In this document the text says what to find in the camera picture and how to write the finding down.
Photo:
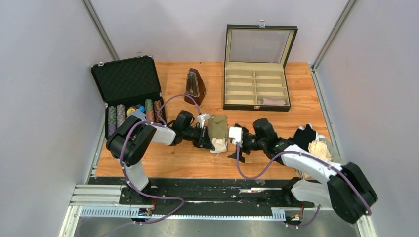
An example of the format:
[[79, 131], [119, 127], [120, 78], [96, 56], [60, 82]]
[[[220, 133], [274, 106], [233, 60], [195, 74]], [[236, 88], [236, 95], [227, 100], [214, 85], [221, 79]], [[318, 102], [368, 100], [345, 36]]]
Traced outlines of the olive green white underwear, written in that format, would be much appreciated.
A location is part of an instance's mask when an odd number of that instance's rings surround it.
[[227, 151], [228, 127], [226, 115], [213, 115], [208, 120], [208, 135], [214, 149], [210, 152], [213, 154], [223, 153]]

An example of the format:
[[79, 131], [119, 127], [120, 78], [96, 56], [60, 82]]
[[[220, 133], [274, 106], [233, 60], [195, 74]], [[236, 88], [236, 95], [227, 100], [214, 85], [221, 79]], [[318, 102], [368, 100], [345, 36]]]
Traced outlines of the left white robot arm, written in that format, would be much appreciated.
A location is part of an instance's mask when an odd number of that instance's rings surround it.
[[149, 179], [142, 163], [150, 143], [174, 146], [187, 140], [196, 148], [215, 150], [207, 127], [204, 126], [204, 121], [208, 118], [208, 114], [200, 114], [194, 118], [192, 113], [181, 111], [175, 120], [168, 125], [162, 125], [129, 116], [107, 139], [106, 148], [119, 161], [127, 184], [134, 189], [134, 200], [145, 204], [151, 199], [151, 190], [147, 188]]

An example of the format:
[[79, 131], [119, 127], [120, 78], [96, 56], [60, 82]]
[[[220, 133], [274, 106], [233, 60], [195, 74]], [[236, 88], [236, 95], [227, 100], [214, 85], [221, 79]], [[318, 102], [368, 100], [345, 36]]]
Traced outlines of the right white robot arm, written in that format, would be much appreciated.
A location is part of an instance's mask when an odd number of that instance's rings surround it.
[[309, 150], [310, 145], [320, 141], [320, 135], [310, 124], [300, 127], [293, 138], [281, 138], [267, 119], [253, 123], [255, 134], [238, 124], [229, 128], [228, 137], [236, 146], [231, 155], [236, 165], [245, 161], [243, 153], [263, 151], [270, 159], [269, 165], [277, 162], [292, 167], [315, 179], [309, 182], [297, 179], [282, 192], [283, 202], [295, 206], [298, 202], [311, 202], [331, 207], [344, 221], [354, 224], [361, 216], [372, 214], [371, 207], [378, 196], [361, 168], [352, 162], [336, 163], [322, 159]]

